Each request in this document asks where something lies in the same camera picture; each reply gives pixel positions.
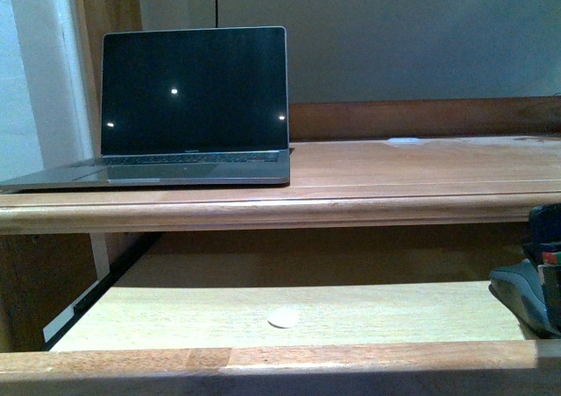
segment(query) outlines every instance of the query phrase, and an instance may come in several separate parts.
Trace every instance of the black cable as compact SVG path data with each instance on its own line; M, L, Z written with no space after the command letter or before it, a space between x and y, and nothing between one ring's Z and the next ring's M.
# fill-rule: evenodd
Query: black cable
M215 27L218 28L218 0L214 0Z

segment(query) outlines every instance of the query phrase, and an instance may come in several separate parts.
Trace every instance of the laptop screen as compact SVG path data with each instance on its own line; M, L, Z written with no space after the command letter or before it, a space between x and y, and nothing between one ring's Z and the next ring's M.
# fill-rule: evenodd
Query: laptop screen
M288 148L282 27L108 34L102 155Z

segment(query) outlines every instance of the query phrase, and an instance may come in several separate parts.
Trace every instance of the white object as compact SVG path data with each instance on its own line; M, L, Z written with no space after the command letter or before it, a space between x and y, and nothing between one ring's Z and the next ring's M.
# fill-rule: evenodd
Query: white object
M293 328L298 323L300 316L296 310L282 307L274 310L266 320L275 328L289 329Z

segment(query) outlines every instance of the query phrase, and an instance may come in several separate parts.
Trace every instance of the gray object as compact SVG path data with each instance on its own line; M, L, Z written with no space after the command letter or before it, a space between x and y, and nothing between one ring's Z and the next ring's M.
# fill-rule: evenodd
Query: gray object
M108 34L102 84L102 157L0 189L289 182L284 28Z
M489 277L495 296L535 333L559 335L550 324L538 273L529 260L494 269Z

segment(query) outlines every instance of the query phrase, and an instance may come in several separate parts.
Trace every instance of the wooden panel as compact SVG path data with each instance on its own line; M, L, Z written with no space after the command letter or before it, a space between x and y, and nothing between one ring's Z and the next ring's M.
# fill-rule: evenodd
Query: wooden panel
M0 236L0 295L12 350L39 350L43 328L96 280L89 236Z
M75 0L94 149L100 149L103 35L141 31L139 0Z
M290 106L293 141L528 135L560 131L561 96Z
M6 396L557 394L559 341L0 355Z
M561 202L555 137L294 144L288 187L0 195L0 232L242 230L525 221Z

